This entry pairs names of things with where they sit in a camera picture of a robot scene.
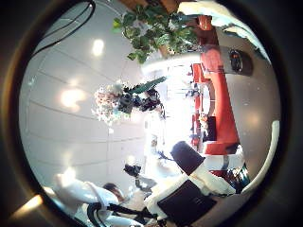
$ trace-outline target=black object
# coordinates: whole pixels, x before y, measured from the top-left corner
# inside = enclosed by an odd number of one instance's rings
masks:
[[[38,53],[40,53],[41,51],[43,51],[43,50],[45,50],[45,49],[47,49],[47,48],[49,48],[49,47],[51,47],[51,46],[54,46],[55,44],[58,44],[58,43],[62,42],[63,40],[65,40],[66,38],[68,38],[68,37],[70,37],[71,35],[73,35],[77,30],[79,30],[82,26],[84,26],[84,25],[92,18],[93,14],[95,13],[95,10],[96,10],[96,3],[95,3],[93,0],[86,0],[86,1],[88,2],[87,8],[84,9],[84,11],[81,12],[81,13],[76,17],[76,19],[77,19],[79,16],[81,16],[81,15],[82,15],[82,14],[91,6],[91,7],[92,7],[92,10],[91,10],[90,14],[88,15],[88,17],[85,19],[85,21],[83,21],[79,26],[77,26],[76,28],[74,28],[72,31],[70,31],[70,32],[68,32],[67,34],[65,34],[65,35],[64,35],[63,37],[61,37],[59,40],[57,40],[57,41],[55,41],[55,42],[53,42],[53,43],[51,43],[51,44],[47,44],[47,45],[41,47],[40,49],[36,50],[36,51],[31,55],[31,57],[30,57],[31,59],[32,59],[35,55],[37,55]]]
[[[216,203],[187,180],[157,204],[177,226],[186,226],[206,214]]]
[[[134,104],[132,101],[132,96],[126,93],[122,95],[121,98],[119,99],[117,108],[123,113],[130,114],[132,112],[133,106]]]
[[[228,169],[224,179],[236,189],[237,194],[240,194],[243,188],[250,183],[246,164],[237,174],[234,173],[233,169]]]
[[[205,160],[205,157],[202,157],[185,141],[175,144],[170,154],[187,175],[190,175]]]
[[[95,227],[99,227],[100,225],[98,224],[97,220],[95,219],[95,212],[97,212],[99,209],[102,208],[101,203],[99,202],[94,202],[90,203],[87,207],[87,217],[90,219],[90,221],[93,223]],[[103,227],[106,227],[106,225],[102,222],[101,219],[99,219]]]
[[[137,177],[140,173],[141,166],[130,166],[126,164],[123,170],[130,176]]]
[[[229,51],[229,60],[231,69],[234,72],[245,76],[253,74],[254,64],[251,57],[246,52],[238,49],[231,49]]]
[[[216,129],[216,116],[207,117],[207,137],[204,141],[216,141],[217,140],[217,129]]]
[[[162,105],[161,100],[160,100],[160,95],[154,88],[151,88],[146,93],[149,96],[147,98],[142,99],[142,104],[139,107],[140,111],[142,111],[142,112],[145,112],[147,110],[152,111],[158,105]]]

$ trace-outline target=ceiling light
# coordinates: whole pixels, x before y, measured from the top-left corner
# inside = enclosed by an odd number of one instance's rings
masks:
[[[95,40],[93,44],[93,54],[97,57],[100,56],[103,52],[104,41],[103,40]]]
[[[67,90],[62,92],[61,95],[61,103],[63,106],[70,108],[73,112],[77,112],[80,109],[77,102],[84,99],[86,99],[86,95],[79,89]]]

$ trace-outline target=white flowers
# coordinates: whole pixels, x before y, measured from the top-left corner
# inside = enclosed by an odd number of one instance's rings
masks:
[[[121,116],[126,115],[118,109],[119,98],[123,94],[123,88],[124,84],[117,81],[115,84],[107,86],[106,90],[100,87],[95,91],[95,100],[98,107],[91,111],[99,121],[102,120],[111,126]]]

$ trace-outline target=white ceiling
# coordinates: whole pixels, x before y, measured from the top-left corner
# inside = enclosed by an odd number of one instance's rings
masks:
[[[48,32],[69,23],[85,7],[86,3],[74,6]],[[143,165],[144,114],[136,122],[111,127],[114,133],[109,133],[109,127],[91,113],[99,86],[118,79],[137,84],[143,78],[137,62],[126,58],[132,50],[129,42],[111,31],[113,19],[125,10],[118,1],[97,2],[96,12],[85,26],[36,55],[27,67],[20,124],[27,158],[42,185],[51,186],[54,174],[72,166],[80,180],[99,186],[114,182],[127,191],[133,179],[122,170],[125,163],[135,157]],[[73,26],[42,40],[37,49],[79,25],[88,13]],[[97,57],[92,52],[95,40],[104,42]],[[62,101],[64,96],[77,96],[78,101],[68,107]]]

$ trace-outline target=green leaves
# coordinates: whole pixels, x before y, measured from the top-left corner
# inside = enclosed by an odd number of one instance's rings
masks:
[[[136,15],[132,12],[127,12],[123,16],[123,26],[132,26],[136,20]]]
[[[160,36],[159,38],[154,39],[155,44],[159,47],[160,45],[165,45],[169,43],[170,36],[168,33],[165,33],[164,35]]]
[[[121,20],[119,18],[114,18],[112,31],[113,32],[120,32],[121,29],[122,29]]]
[[[175,12],[168,14],[161,5],[137,5],[133,12],[126,12],[122,19],[115,18],[112,30],[122,31],[134,49],[127,57],[132,61],[138,60],[139,63],[143,63],[162,45],[171,50],[171,53],[184,53],[197,40],[191,27],[184,26]]]
[[[139,63],[144,63],[146,58],[148,57],[148,53],[142,50],[135,50],[133,53],[130,53],[127,57],[132,61],[138,59]]]
[[[134,37],[140,35],[140,28],[135,26],[127,26],[123,32],[123,35],[128,39],[133,39]]]

